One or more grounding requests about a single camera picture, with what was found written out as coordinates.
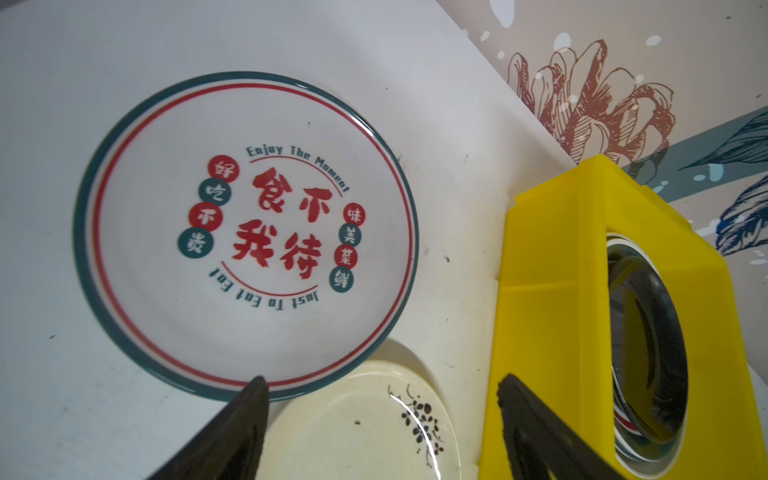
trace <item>blue leaf drawing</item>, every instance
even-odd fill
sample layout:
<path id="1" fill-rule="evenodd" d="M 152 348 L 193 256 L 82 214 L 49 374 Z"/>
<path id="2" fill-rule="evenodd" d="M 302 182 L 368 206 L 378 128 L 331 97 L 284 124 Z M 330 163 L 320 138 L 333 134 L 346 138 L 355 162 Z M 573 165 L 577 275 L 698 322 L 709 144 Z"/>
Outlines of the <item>blue leaf drawing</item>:
<path id="1" fill-rule="evenodd" d="M 755 164 L 764 161 L 768 161 L 768 111 L 750 120 L 720 145 L 720 148 L 683 168 L 733 162 Z"/>
<path id="2" fill-rule="evenodd" d="M 768 243 L 768 175 L 739 195 L 720 216 L 715 247 L 723 255 Z"/>

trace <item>red circle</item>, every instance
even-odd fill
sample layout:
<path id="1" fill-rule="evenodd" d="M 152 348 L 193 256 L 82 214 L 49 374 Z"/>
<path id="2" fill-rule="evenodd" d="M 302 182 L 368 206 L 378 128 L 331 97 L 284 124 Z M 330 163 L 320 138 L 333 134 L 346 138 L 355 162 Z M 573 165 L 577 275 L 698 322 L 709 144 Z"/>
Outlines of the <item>red circle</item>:
<path id="1" fill-rule="evenodd" d="M 158 109 L 154 113 L 152 113 L 148 118 L 144 119 L 123 141 L 123 143 L 118 147 L 115 154 L 112 156 L 112 158 L 109 160 L 109 163 L 107 165 L 106 171 L 104 173 L 104 177 L 99 183 L 98 190 L 96 193 L 96 201 L 94 205 L 94 212 L 93 212 L 93 227 L 91 228 L 91 237 L 94 245 L 94 255 L 96 258 L 96 270 L 98 272 L 98 278 L 101 281 L 102 286 L 104 287 L 106 296 L 109 300 L 109 303 L 116 309 L 118 313 L 118 317 L 123 321 L 124 325 L 131 331 L 133 335 L 135 335 L 139 341 L 141 341 L 148 349 L 150 349 L 152 352 L 154 352 L 156 355 L 161 357 L 165 362 L 170 363 L 172 366 L 181 369 L 185 372 L 191 373 L 192 375 L 197 376 L 198 378 L 206 379 L 211 382 L 217 382 L 224 385 L 229 386 L 236 386 L 236 387 L 244 387 L 248 385 L 248 382 L 243 382 L 240 380 L 233 380 L 233 379 L 225 379 L 219 376 L 214 376 L 209 373 L 205 373 L 201 370 L 195 369 L 194 367 L 191 367 L 189 365 L 186 365 L 179 360 L 175 359 L 173 356 L 168 355 L 165 351 L 163 351 L 160 347 L 155 345 L 149 338 L 147 338 L 146 335 L 144 335 L 137 327 L 136 325 L 131 321 L 131 319 L 128 317 L 126 312 L 123 310 L 122 305 L 118 302 L 117 296 L 114 294 L 114 291 L 112 291 L 112 287 L 109 283 L 109 279 L 107 278 L 107 274 L 104 268 L 104 261 L 101 258 L 101 245 L 100 245 L 100 234 L 99 234 L 99 226 L 100 226 L 100 220 L 101 220 L 101 202 L 102 197 L 104 196 L 104 192 L 106 191 L 107 186 L 107 180 L 110 177 L 111 172 L 114 170 L 115 165 L 120 160 L 121 155 L 125 152 L 128 145 L 133 141 L 133 139 L 136 138 L 136 136 L 139 135 L 143 131 L 143 129 L 146 128 L 149 123 L 154 121 L 157 117 L 161 116 L 166 111 L 169 111 L 171 108 L 184 103 L 185 101 L 189 101 L 190 99 L 200 97 L 201 95 L 205 95 L 211 92 L 215 91 L 225 91 L 235 88 L 265 88 L 270 90 L 276 90 L 276 91 L 285 91 L 287 93 L 299 95 L 301 97 L 308 98 L 312 101 L 315 101 L 330 110 L 336 112 L 337 114 L 344 117 L 347 121 L 349 121 L 352 125 L 354 125 L 361 133 L 363 133 L 369 141 L 373 144 L 374 147 L 376 147 L 376 150 L 379 151 L 379 154 L 382 156 L 384 161 L 389 166 L 389 170 L 392 172 L 392 175 L 395 177 L 395 180 L 398 183 L 398 187 L 400 189 L 400 196 L 402 198 L 403 203 L 406 207 L 406 218 L 408 219 L 408 232 L 409 232 L 409 260 L 406 264 L 406 274 L 403 278 L 402 285 L 400 286 L 400 290 L 398 292 L 397 297 L 395 298 L 395 302 L 393 303 L 392 307 L 389 309 L 389 312 L 387 313 L 384 320 L 379 324 L 379 326 L 376 327 L 376 330 L 371 333 L 368 338 L 363 340 L 363 342 L 358 345 L 352 352 L 347 353 L 344 357 L 341 359 L 336 360 L 333 364 L 323 367 L 322 369 L 316 370 L 315 372 L 298 376 L 292 379 L 287 380 L 280 380 L 280 381 L 273 381 L 269 382 L 268 385 L 270 388 L 272 387 L 279 387 L 279 386 L 286 386 L 291 385 L 298 382 L 305 382 L 306 380 L 312 379 L 316 376 L 322 375 L 325 372 L 328 372 L 330 370 L 342 368 L 351 361 L 351 359 L 356 358 L 355 355 L 363 348 L 369 346 L 376 338 L 378 338 L 379 332 L 382 331 L 390 322 L 392 319 L 392 314 L 396 311 L 396 308 L 400 305 L 400 300 L 403 298 L 403 293 L 406 290 L 406 285 L 408 283 L 408 278 L 411 273 L 411 268 L 413 266 L 413 258 L 411 257 L 413 253 L 413 247 L 414 247 L 414 233 L 413 233 L 413 219 L 412 219 L 412 212 L 410 210 L 411 206 L 408 202 L 408 198 L 406 197 L 406 189 L 403 188 L 402 183 L 400 182 L 400 178 L 398 177 L 398 174 L 396 172 L 393 160 L 387 157 L 387 155 L 384 153 L 384 150 L 376 143 L 375 137 L 371 134 L 370 131 L 367 131 L 365 128 L 357 124 L 353 118 L 351 118 L 349 115 L 344 114 L 341 110 L 336 108 L 335 106 L 328 104 L 322 99 L 313 97 L 312 95 L 304 92 L 304 91 L 295 91 L 290 88 L 286 88 L 280 85 L 271 85 L 271 84 L 254 84 L 254 83 L 239 83 L 239 84 L 228 84 L 228 85 L 218 85 L 216 87 L 210 87 L 206 88 L 204 90 L 195 91 L 192 93 L 189 93 L 182 98 L 177 98 L 176 100 L 172 101 L 169 104 L 164 105 L 162 108 Z"/>
<path id="2" fill-rule="evenodd" d="M 344 220 L 347 223 L 354 223 L 358 227 L 362 225 L 362 222 L 366 221 L 366 211 L 360 206 L 352 202 L 344 207 Z"/>
<path id="3" fill-rule="evenodd" d="M 339 245 L 333 253 L 336 265 L 354 268 L 357 265 L 357 250 L 352 245 Z"/>
<path id="4" fill-rule="evenodd" d="M 200 202 L 190 208 L 188 218 L 192 227 L 202 227 L 212 232 L 221 225 L 224 215 L 216 205 L 210 202 Z"/>
<path id="5" fill-rule="evenodd" d="M 208 162 L 208 174 L 213 178 L 220 178 L 230 183 L 240 175 L 240 165 L 232 157 L 217 155 Z"/>

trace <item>white plate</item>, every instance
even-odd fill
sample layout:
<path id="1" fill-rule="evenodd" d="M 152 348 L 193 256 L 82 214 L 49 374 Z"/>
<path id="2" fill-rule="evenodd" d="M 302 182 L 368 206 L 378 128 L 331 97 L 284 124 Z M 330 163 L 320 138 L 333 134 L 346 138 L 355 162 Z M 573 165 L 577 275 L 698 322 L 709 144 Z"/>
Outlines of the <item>white plate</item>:
<path id="1" fill-rule="evenodd" d="M 372 360 L 275 419 L 257 480 L 294 478 L 453 480 L 461 463 L 435 391 L 411 370 Z"/>
<path id="2" fill-rule="evenodd" d="M 415 209 L 382 138 L 291 78 L 227 72 L 139 104 L 85 173 L 84 291 L 136 362 L 229 399 L 338 379 L 384 340 L 416 267 Z"/>

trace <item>green rim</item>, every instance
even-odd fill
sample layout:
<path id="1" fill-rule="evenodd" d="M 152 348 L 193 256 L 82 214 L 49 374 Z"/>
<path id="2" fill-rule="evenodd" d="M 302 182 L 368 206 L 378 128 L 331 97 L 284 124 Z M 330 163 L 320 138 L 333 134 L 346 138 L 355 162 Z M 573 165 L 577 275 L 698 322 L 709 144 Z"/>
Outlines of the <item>green rim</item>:
<path id="1" fill-rule="evenodd" d="M 83 180 L 80 185 L 80 190 L 78 191 L 78 199 L 74 206 L 74 219 L 73 219 L 73 225 L 72 225 L 72 240 L 74 244 L 74 261 L 75 261 L 75 266 L 77 267 L 77 270 L 78 270 L 80 284 L 82 286 L 83 292 L 85 293 L 85 297 L 88 300 L 88 302 L 91 304 L 91 309 L 93 310 L 94 315 L 96 315 L 96 318 L 101 324 L 101 327 L 104 328 L 104 331 L 110 336 L 112 341 L 115 342 L 117 346 L 132 360 L 134 360 L 134 362 L 136 362 L 141 368 L 147 370 L 149 373 L 163 380 L 164 382 L 172 386 L 175 386 L 179 389 L 182 389 L 185 392 L 193 393 L 195 395 L 203 396 L 209 399 L 228 401 L 237 394 L 237 392 L 233 390 L 219 389 L 216 387 L 207 386 L 207 385 L 195 382 L 192 379 L 188 379 L 185 376 L 181 376 L 176 372 L 173 372 L 172 370 L 166 368 L 155 359 L 149 357 L 149 355 L 147 355 L 139 347 L 137 347 L 125 335 L 125 333 L 123 333 L 120 327 L 118 327 L 116 322 L 112 319 L 109 313 L 109 310 L 106 308 L 104 302 L 101 300 L 101 297 L 98 295 L 98 291 L 96 289 L 94 279 L 91 275 L 90 265 L 88 262 L 88 255 L 86 251 L 86 242 L 85 242 L 85 224 L 86 224 L 85 215 L 88 207 L 88 197 L 90 195 L 91 188 L 93 187 L 94 179 L 96 178 L 96 173 L 98 172 L 98 169 L 101 166 L 101 162 L 106 158 L 107 152 L 111 148 L 112 144 L 122 135 L 125 129 L 127 129 L 142 114 L 150 110 L 154 105 L 160 103 L 161 101 L 165 100 L 166 98 L 172 95 L 178 94 L 189 88 L 197 87 L 202 84 L 208 84 L 215 81 L 227 81 L 227 80 L 236 80 L 236 79 L 256 79 L 256 80 L 273 81 L 273 82 L 288 84 L 294 87 L 302 88 L 320 97 L 323 97 L 326 100 L 333 102 L 336 106 L 344 110 L 349 116 L 353 117 L 358 122 L 364 124 L 373 133 L 373 137 L 381 144 L 386 154 L 389 155 L 389 158 L 392 164 L 394 164 L 395 167 L 397 168 L 400 179 L 402 180 L 403 187 L 405 188 L 406 193 L 408 194 L 408 200 L 410 202 L 411 212 L 413 215 L 413 226 L 414 226 L 413 268 L 411 271 L 410 278 L 408 278 L 408 285 L 406 287 L 405 294 L 402 298 L 402 302 L 400 304 L 400 307 L 395 312 L 395 315 L 392 317 L 392 321 L 389 322 L 389 325 L 384 329 L 384 331 L 379 336 L 379 338 L 376 339 L 376 341 L 374 341 L 367 349 L 365 349 L 359 356 L 357 356 L 357 358 L 355 358 L 349 364 L 339 369 L 338 371 L 334 372 L 333 374 L 323 377 L 321 379 L 318 379 L 314 382 L 307 383 L 306 385 L 303 385 L 303 386 L 293 387 L 292 389 L 280 390 L 279 392 L 270 391 L 270 400 L 290 399 L 290 398 L 304 395 L 306 393 L 320 389 L 328 385 L 329 383 L 334 382 L 337 379 L 343 377 L 344 375 L 346 375 L 347 373 L 355 369 L 355 367 L 357 367 L 360 363 L 365 361 L 379 347 L 379 345 L 381 345 L 381 343 L 384 341 L 384 339 L 386 339 L 386 337 L 389 335 L 389 332 L 392 331 L 392 328 L 397 323 L 397 320 L 400 318 L 400 314 L 402 313 L 402 310 L 406 307 L 408 298 L 411 294 L 411 288 L 413 287 L 413 279 L 415 278 L 416 267 L 419 261 L 419 222 L 416 218 L 416 207 L 413 202 L 413 195 L 411 194 L 411 188 L 408 185 L 406 176 L 403 173 L 402 168 L 400 168 L 400 165 L 395 155 L 392 153 L 392 150 L 390 150 L 389 145 L 386 144 L 384 139 L 381 138 L 381 136 L 373 128 L 373 126 L 371 126 L 370 123 L 368 123 L 349 105 L 345 104 L 344 102 L 334 97 L 333 95 L 323 90 L 320 90 L 317 87 L 313 87 L 310 84 L 303 83 L 294 78 L 284 77 L 282 75 L 276 75 L 276 74 L 257 72 L 257 71 L 227 71 L 227 72 L 221 72 L 221 73 L 215 73 L 215 74 L 202 75 L 200 77 L 191 78 L 189 80 L 185 80 L 175 85 L 172 85 L 152 95 L 147 100 L 142 101 L 138 106 L 136 106 L 133 110 L 131 110 L 122 119 L 120 119 L 120 121 L 109 131 L 107 136 L 104 138 L 104 140 L 96 149 L 93 157 L 91 158 L 91 162 L 88 164 L 88 168 L 85 170 L 85 174 L 83 175 Z"/>

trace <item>red circle with chinese character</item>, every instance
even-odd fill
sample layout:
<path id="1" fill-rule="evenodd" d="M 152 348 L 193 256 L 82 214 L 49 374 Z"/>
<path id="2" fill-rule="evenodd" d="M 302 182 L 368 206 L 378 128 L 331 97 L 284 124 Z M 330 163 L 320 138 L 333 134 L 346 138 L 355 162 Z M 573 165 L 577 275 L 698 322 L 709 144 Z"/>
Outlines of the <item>red circle with chinese character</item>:
<path id="1" fill-rule="evenodd" d="M 349 204 L 344 207 L 344 220 L 347 223 L 354 223 L 359 227 L 362 225 L 362 222 L 366 221 L 366 211 L 360 204 Z"/>
<path id="2" fill-rule="evenodd" d="M 357 250 L 351 245 L 339 245 L 333 253 L 333 259 L 338 266 L 353 268 L 357 265 Z"/>
<path id="3" fill-rule="evenodd" d="M 232 157 L 217 155 L 208 162 L 208 174 L 213 178 L 231 183 L 240 175 L 240 165 Z"/>
<path id="4" fill-rule="evenodd" d="M 223 219 L 221 209 L 209 202 L 200 202 L 190 208 L 189 221 L 192 227 L 203 227 L 212 232 L 221 225 Z"/>

